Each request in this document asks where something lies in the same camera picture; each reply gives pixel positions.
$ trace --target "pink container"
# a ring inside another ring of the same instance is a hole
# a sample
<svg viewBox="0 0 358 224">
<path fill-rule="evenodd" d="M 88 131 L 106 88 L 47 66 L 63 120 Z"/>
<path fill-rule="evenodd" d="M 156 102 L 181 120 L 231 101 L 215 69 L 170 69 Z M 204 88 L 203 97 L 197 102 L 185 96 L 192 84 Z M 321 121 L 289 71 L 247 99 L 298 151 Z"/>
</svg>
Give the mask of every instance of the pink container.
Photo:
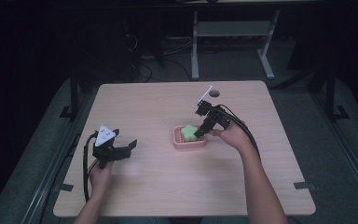
<svg viewBox="0 0 358 224">
<path fill-rule="evenodd" d="M 173 146 L 176 149 L 185 149 L 185 148 L 195 148 L 195 147 L 205 147 L 206 137 L 205 135 L 196 141 L 185 142 L 180 131 L 185 128 L 185 126 L 177 126 L 173 128 Z"/>
</svg>

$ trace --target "forearm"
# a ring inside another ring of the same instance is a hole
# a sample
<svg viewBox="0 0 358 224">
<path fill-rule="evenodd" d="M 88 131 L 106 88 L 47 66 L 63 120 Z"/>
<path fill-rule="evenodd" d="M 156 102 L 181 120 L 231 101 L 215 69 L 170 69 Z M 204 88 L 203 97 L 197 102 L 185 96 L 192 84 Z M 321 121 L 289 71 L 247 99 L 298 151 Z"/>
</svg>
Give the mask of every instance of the forearm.
<svg viewBox="0 0 358 224">
<path fill-rule="evenodd" d="M 248 216 L 255 223 L 287 223 L 281 203 L 269 182 L 258 155 L 252 147 L 237 148 L 240 152 L 246 190 Z"/>
<path fill-rule="evenodd" d="M 103 205 L 102 201 L 103 200 L 98 200 L 97 198 L 91 197 L 77 216 L 75 224 L 96 223 L 98 216 L 100 215 L 101 207 Z"/>
</svg>

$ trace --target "black cable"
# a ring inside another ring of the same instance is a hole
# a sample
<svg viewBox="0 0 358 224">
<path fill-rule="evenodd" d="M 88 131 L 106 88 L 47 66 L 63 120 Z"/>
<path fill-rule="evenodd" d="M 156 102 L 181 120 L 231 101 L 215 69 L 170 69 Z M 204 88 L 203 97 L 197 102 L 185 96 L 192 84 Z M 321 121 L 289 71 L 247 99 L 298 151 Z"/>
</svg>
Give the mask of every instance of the black cable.
<svg viewBox="0 0 358 224">
<path fill-rule="evenodd" d="M 167 51 L 163 52 L 163 55 L 167 56 L 167 55 L 170 55 L 170 54 L 180 52 L 180 51 L 185 50 L 185 49 L 190 49 L 192 42 L 193 42 L 192 38 L 189 38 L 189 41 L 187 41 L 184 45 L 181 45 L 181 46 L 175 47 L 173 49 L 167 50 Z"/>
<path fill-rule="evenodd" d="M 98 132 L 89 136 L 87 139 L 86 145 L 84 146 L 83 151 L 83 190 L 84 190 L 84 197 L 86 202 L 89 200 L 89 165 L 88 165 L 88 154 L 89 154 L 89 142 L 91 138 L 96 138 L 98 136 Z"/>
<path fill-rule="evenodd" d="M 296 219 L 295 217 L 289 217 L 290 219 L 292 219 L 295 223 L 297 224 L 301 224 L 300 221 L 298 221 L 298 219 Z"/>
<path fill-rule="evenodd" d="M 258 155 L 258 158 L 260 158 L 260 160 L 261 160 L 260 152 L 258 150 L 257 143 L 255 142 L 255 139 L 254 139 L 252 133 L 249 131 L 248 127 L 245 124 L 243 124 L 243 122 L 240 119 L 237 118 L 237 116 L 228 114 L 227 112 L 216 109 L 214 107 L 205 107 L 205 108 L 210 109 L 215 112 L 218 112 L 218 113 L 226 116 L 227 118 L 231 119 L 232 121 L 234 121 L 234 123 L 236 123 L 245 132 L 245 134 L 249 137 L 249 140 L 251 141 L 252 146 L 254 147 L 254 149 Z"/>
<path fill-rule="evenodd" d="M 224 107 L 225 109 L 227 109 L 236 119 L 241 120 L 240 118 L 237 117 L 237 115 L 234 114 L 234 112 L 232 112 L 232 110 L 230 110 L 226 105 L 219 105 Z"/>
<path fill-rule="evenodd" d="M 205 40 L 205 42 L 200 43 L 198 46 L 199 54 L 216 54 L 223 51 L 227 51 L 229 49 L 230 49 L 230 45 L 224 43 L 224 41 L 221 41 L 221 43 L 219 43 L 216 41 L 212 42 L 209 40 Z"/>
<path fill-rule="evenodd" d="M 138 69 L 138 73 L 139 73 L 139 76 L 141 77 L 142 82 L 148 82 L 150 80 L 150 78 L 152 78 L 153 70 L 149 66 L 147 66 L 147 65 L 145 65 L 143 63 L 140 63 L 139 66 L 143 66 L 149 71 L 150 75 L 148 77 L 146 77 L 146 80 L 144 80 L 144 75 Z"/>
<path fill-rule="evenodd" d="M 126 35 L 126 37 L 132 37 L 135 40 L 135 43 L 133 44 L 133 47 L 130 51 L 133 51 L 134 49 L 136 49 L 136 47 L 138 47 L 138 38 L 135 35 Z"/>
<path fill-rule="evenodd" d="M 186 68 L 185 68 L 181 63 L 176 62 L 176 61 L 172 61 L 172 60 L 168 60 L 168 59 L 164 59 L 163 61 L 169 62 L 169 63 L 176 63 L 176 64 L 178 64 L 179 66 L 181 66 L 181 67 L 183 68 L 183 70 L 185 70 L 186 75 L 187 75 L 187 77 L 188 77 L 188 80 L 189 80 L 189 81 L 193 81 L 193 79 L 191 78 L 190 74 L 187 72 Z"/>
</svg>

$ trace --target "human arm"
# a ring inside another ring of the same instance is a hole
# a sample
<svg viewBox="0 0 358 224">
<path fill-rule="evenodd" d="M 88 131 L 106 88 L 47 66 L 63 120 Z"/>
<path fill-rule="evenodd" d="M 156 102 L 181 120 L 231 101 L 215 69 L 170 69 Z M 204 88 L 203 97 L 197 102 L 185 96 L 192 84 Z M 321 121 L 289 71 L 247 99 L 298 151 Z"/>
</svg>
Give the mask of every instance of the human arm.
<svg viewBox="0 0 358 224">
<path fill-rule="evenodd" d="M 75 224 L 96 223 L 103 203 L 109 193 L 112 182 L 113 162 L 108 162 L 103 169 L 99 169 L 98 166 L 98 161 L 91 165 L 89 181 L 92 185 L 92 192 L 89 200 L 86 202 L 79 215 L 77 216 L 74 222 Z"/>
<path fill-rule="evenodd" d="M 210 134 L 222 138 L 241 155 L 250 223 L 287 223 L 278 196 L 245 132 L 237 124 L 230 122 L 224 131 L 212 130 Z"/>
</svg>

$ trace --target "table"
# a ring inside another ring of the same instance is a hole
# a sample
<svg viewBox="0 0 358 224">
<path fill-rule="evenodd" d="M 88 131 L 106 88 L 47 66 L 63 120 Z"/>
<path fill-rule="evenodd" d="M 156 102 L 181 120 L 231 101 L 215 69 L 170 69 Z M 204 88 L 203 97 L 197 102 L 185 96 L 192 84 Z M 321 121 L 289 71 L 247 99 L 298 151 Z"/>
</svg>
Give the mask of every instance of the table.
<svg viewBox="0 0 358 224">
<path fill-rule="evenodd" d="M 115 161 L 112 193 L 103 216 L 247 215 L 241 158 L 234 148 L 213 136 L 207 136 L 205 147 L 173 147 L 175 126 L 202 124 L 204 118 L 195 114 L 192 105 L 209 85 L 220 96 L 207 96 L 205 100 L 212 105 L 228 106 L 245 120 L 254 135 L 263 166 L 285 213 L 312 214 L 315 205 L 310 191 L 295 188 L 294 183 L 304 182 L 304 178 L 268 89 L 261 81 L 102 85 L 64 180 L 73 189 L 61 190 L 54 214 L 75 217 L 84 205 L 83 146 L 94 130 L 104 124 L 120 129 L 115 147 L 126 146 L 134 139 L 138 145 L 131 158 Z"/>
</svg>

